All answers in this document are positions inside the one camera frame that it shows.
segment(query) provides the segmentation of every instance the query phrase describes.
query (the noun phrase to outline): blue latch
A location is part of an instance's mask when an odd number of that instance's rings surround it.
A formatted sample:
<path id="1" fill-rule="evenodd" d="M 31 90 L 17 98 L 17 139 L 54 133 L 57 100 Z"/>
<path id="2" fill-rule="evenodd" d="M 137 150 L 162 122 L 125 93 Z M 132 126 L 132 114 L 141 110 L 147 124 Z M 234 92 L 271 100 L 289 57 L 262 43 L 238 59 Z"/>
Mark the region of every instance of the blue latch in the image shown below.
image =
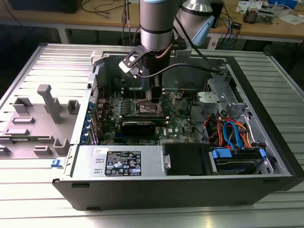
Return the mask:
<path id="1" fill-rule="evenodd" d="M 80 136 L 80 140 L 86 141 L 86 139 L 87 139 L 87 136 L 85 136 L 85 135 Z"/>
<path id="2" fill-rule="evenodd" d="M 82 129 L 82 134 L 88 133 L 88 131 L 89 131 L 89 130 L 88 130 L 87 128 L 83 128 L 83 129 Z"/>
<path id="3" fill-rule="evenodd" d="M 88 108 L 89 109 L 94 109 L 95 105 L 92 102 L 89 102 L 88 104 Z"/>
<path id="4" fill-rule="evenodd" d="M 90 114 L 86 114 L 85 117 L 86 117 L 86 118 L 85 118 L 86 120 L 91 120 L 91 118 L 92 118 L 92 117 L 90 116 Z"/>
<path id="5" fill-rule="evenodd" d="M 232 154 L 229 149 L 226 148 L 217 148 L 212 151 L 213 158 L 232 158 Z"/>
<path id="6" fill-rule="evenodd" d="M 85 121 L 85 122 L 84 122 L 84 126 L 85 126 L 85 127 L 88 127 L 88 126 L 90 126 L 90 122 L 88 122 L 88 121 Z"/>
<path id="7" fill-rule="evenodd" d="M 51 167 L 52 167 L 52 168 L 55 168 L 55 167 L 62 167 L 62 165 L 61 165 L 61 160 L 59 160 L 59 159 L 54 159 L 53 162 L 52 162 L 52 164 L 51 164 Z"/>
<path id="8" fill-rule="evenodd" d="M 265 152 L 264 149 L 260 149 L 260 153 L 261 153 L 263 158 L 266 158 L 266 152 Z"/>

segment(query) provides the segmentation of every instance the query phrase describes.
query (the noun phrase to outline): blue component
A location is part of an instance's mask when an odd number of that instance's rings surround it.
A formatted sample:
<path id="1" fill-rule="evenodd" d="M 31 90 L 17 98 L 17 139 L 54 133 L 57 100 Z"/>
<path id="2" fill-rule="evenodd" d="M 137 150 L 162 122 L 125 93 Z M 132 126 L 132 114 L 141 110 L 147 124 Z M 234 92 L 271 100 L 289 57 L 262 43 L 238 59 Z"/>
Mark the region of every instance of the blue component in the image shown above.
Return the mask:
<path id="1" fill-rule="evenodd" d="M 238 145 L 238 147 L 239 148 L 241 148 L 241 149 L 244 149 L 244 145 L 243 145 L 243 142 L 242 142 L 242 140 L 239 138 L 239 133 L 238 133 L 238 127 L 233 123 L 233 122 L 231 122 L 231 121 L 227 121 L 225 124 L 224 124 L 224 126 L 223 126 L 223 135 L 224 135 L 224 139 L 226 140 L 226 142 L 228 142 L 229 143 L 229 145 L 232 147 L 232 149 L 234 150 L 235 149 L 235 146 L 234 146 L 234 144 L 228 139 L 228 137 L 227 137 L 227 130 L 226 130 L 226 128 L 227 128 L 227 125 L 228 124 L 231 124 L 232 126 L 233 126 L 233 129 L 234 129 L 234 132 L 236 133 L 236 140 L 237 140 L 237 145 Z"/>
<path id="2" fill-rule="evenodd" d="M 87 128 L 82 129 L 82 134 L 87 133 L 89 130 Z"/>
<path id="3" fill-rule="evenodd" d="M 89 109 L 93 109 L 94 107 L 95 107 L 95 105 L 94 105 L 92 102 L 89 102 L 88 108 L 89 108 Z"/>
<path id="4" fill-rule="evenodd" d="M 59 159 L 54 159 L 53 162 L 52 162 L 52 164 L 51 164 L 51 167 L 52 167 L 52 168 L 55 168 L 55 167 L 62 167 L 62 165 L 61 165 L 61 160 L 59 160 Z"/>
<path id="5" fill-rule="evenodd" d="M 290 7 L 292 10 L 295 8 L 298 1 L 295 0 L 268 0 L 268 3 L 271 5 L 274 5 L 277 2 L 277 4 L 282 4 Z"/>
<path id="6" fill-rule="evenodd" d="M 88 127 L 88 126 L 90 126 L 90 122 L 88 122 L 88 121 L 85 121 L 85 122 L 84 122 L 84 126 L 85 126 L 85 127 Z"/>
<path id="7" fill-rule="evenodd" d="M 86 141 L 86 139 L 87 139 L 87 136 L 85 136 L 85 135 L 80 136 L 80 140 Z"/>
<path id="8" fill-rule="evenodd" d="M 200 28 L 197 34 L 195 34 L 195 36 L 192 38 L 192 43 L 194 45 L 198 46 L 203 43 L 203 41 L 205 40 L 211 29 L 213 21 L 214 21 L 214 16 L 210 16 L 207 22 Z"/>
<path id="9" fill-rule="evenodd" d="M 218 153 L 216 152 L 216 150 L 213 150 L 213 151 L 212 151 L 212 156 L 213 156 L 214 159 L 216 159 L 216 158 L 219 157 L 219 156 L 218 156 Z"/>
<path id="10" fill-rule="evenodd" d="M 90 116 L 90 114 L 86 114 L 85 117 L 86 117 L 86 118 L 85 118 L 86 120 L 91 120 L 91 118 L 92 118 L 92 117 Z"/>
<path id="11" fill-rule="evenodd" d="M 157 4 L 157 3 L 162 3 L 166 0 L 143 0 L 143 1 L 145 1 L 147 3 L 151 3 L 151 4 Z"/>
<path id="12" fill-rule="evenodd" d="M 232 154 L 229 149 L 217 148 L 212 151 L 213 158 L 232 158 Z"/>
<path id="13" fill-rule="evenodd" d="M 265 152 L 264 149 L 260 149 L 260 153 L 261 153 L 263 158 L 266 158 L 266 152 Z"/>

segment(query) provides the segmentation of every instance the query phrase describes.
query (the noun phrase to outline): gray plastic part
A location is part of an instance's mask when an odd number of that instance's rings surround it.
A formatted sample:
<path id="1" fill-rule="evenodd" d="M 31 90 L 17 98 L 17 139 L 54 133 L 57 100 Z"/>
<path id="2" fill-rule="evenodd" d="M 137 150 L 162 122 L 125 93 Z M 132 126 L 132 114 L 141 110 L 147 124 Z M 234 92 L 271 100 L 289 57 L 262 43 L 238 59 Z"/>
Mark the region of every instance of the gray plastic part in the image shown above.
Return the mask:
<path id="1" fill-rule="evenodd" d="M 50 135 L 48 138 L 38 138 L 40 143 L 53 143 L 55 141 L 54 137 Z"/>
<path id="2" fill-rule="evenodd" d="M 35 119 L 34 123 L 20 123 L 14 124 L 8 121 L 6 128 L 2 132 L 0 144 L 7 146 L 12 153 L 11 159 L 35 159 L 35 158 L 57 158 L 59 155 L 53 148 L 55 139 L 59 139 L 61 143 L 65 139 L 71 141 L 73 129 L 77 119 L 77 115 L 70 115 L 66 104 L 61 105 L 60 116 L 62 118 L 61 124 L 54 124 L 50 114 L 47 114 L 44 104 L 33 104 L 28 107 L 29 115 Z M 14 113 L 11 120 L 20 117 L 17 112 Z M 28 136 L 9 136 L 5 135 L 7 129 L 28 129 Z M 36 155 L 33 152 L 34 146 L 47 145 L 52 150 L 51 155 Z"/>
<path id="3" fill-rule="evenodd" d="M 29 124 L 29 123 L 32 124 L 32 123 L 35 122 L 35 119 L 31 116 L 29 116 L 29 117 L 15 117 L 15 118 L 13 118 L 12 122 L 14 124 L 22 124 L 22 123 L 23 124 Z"/>
<path id="4" fill-rule="evenodd" d="M 53 101 L 54 101 L 54 103 L 55 103 L 55 106 L 56 106 L 57 110 L 58 110 L 59 113 L 60 113 L 60 111 L 61 111 L 61 105 L 60 105 L 60 103 L 59 103 L 59 101 L 58 101 L 58 98 L 57 98 L 57 97 L 53 98 Z M 46 109 L 46 112 L 49 114 L 48 107 L 45 105 L 44 108 Z"/>
<path id="5" fill-rule="evenodd" d="M 51 155 L 52 151 L 49 146 L 34 146 L 33 151 L 36 155 Z"/>
<path id="6" fill-rule="evenodd" d="M 69 100 L 67 103 L 68 112 L 71 115 L 78 114 L 80 105 L 77 100 Z"/>
<path id="7" fill-rule="evenodd" d="M 0 143 L 1 144 L 14 144 L 14 142 L 10 138 L 1 138 Z"/>
<path id="8" fill-rule="evenodd" d="M 60 124 L 62 120 L 58 111 L 58 107 L 51 95 L 51 89 L 52 87 L 50 85 L 41 84 L 38 87 L 37 93 L 42 96 L 44 102 L 46 103 L 47 109 L 50 112 L 54 123 Z"/>
<path id="9" fill-rule="evenodd" d="M 67 156 L 68 150 L 70 148 L 70 143 L 67 139 L 65 139 L 63 145 L 61 145 L 59 139 L 56 139 L 53 145 L 58 155 Z"/>
<path id="10" fill-rule="evenodd" d="M 30 106 L 33 106 L 33 105 L 27 97 L 17 98 L 13 104 L 13 107 L 15 108 L 16 112 L 21 116 L 29 114 L 27 107 L 30 107 Z"/>
<path id="11" fill-rule="evenodd" d="M 6 135 L 28 135 L 28 129 L 7 129 L 4 133 Z"/>
<path id="12" fill-rule="evenodd" d="M 6 146 L 0 146 L 0 155 L 9 156 L 10 153 L 11 151 L 9 150 L 9 148 L 7 148 Z"/>

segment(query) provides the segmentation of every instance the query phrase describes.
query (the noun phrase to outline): table leg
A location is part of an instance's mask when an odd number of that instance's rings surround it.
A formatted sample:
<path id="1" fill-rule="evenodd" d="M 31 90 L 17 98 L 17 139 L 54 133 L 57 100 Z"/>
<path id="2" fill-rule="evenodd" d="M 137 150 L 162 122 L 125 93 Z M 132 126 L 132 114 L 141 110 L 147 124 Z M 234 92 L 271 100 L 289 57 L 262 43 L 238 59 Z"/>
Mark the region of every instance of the table leg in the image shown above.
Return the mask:
<path id="1" fill-rule="evenodd" d="M 214 50 L 221 37 L 222 37 L 221 33 L 211 33 L 211 38 L 210 38 L 210 41 L 209 41 L 209 44 L 208 44 L 208 49 Z"/>
<path id="2" fill-rule="evenodd" d="M 69 41 L 69 37 L 67 35 L 65 27 L 58 27 L 57 29 L 58 29 L 58 32 L 59 32 L 61 43 L 63 43 L 63 44 L 69 44 L 70 41 Z"/>

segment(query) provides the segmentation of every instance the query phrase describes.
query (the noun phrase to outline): side panel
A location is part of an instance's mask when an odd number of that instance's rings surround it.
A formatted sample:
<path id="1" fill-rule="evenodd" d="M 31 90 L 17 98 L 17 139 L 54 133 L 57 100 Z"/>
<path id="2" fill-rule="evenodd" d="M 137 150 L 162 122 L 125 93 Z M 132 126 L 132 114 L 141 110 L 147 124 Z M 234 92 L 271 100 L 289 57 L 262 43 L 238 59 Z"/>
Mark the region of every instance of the side panel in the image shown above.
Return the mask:
<path id="1" fill-rule="evenodd" d="M 77 210 L 252 205 L 292 178 L 58 182 Z"/>
<path id="2" fill-rule="evenodd" d="M 291 152 L 283 136 L 280 134 L 273 120 L 267 113 L 262 102 L 260 101 L 259 97 L 257 96 L 254 89 L 250 85 L 248 79 L 244 75 L 242 69 L 236 62 L 235 58 L 229 57 L 228 61 L 235 74 L 235 77 L 237 78 L 239 85 L 242 87 L 244 93 L 246 94 L 247 99 L 252 105 L 253 110 L 257 114 L 259 120 L 261 121 L 262 126 L 264 127 L 271 142 L 273 143 L 277 152 L 282 158 L 285 166 L 292 175 L 297 177 L 296 179 L 294 179 L 292 183 L 290 183 L 285 188 L 281 189 L 281 190 L 289 190 L 294 186 L 298 185 L 299 183 L 301 183 L 302 181 L 304 181 L 304 171 L 300 166 L 299 162 L 296 160 L 293 153 Z"/>

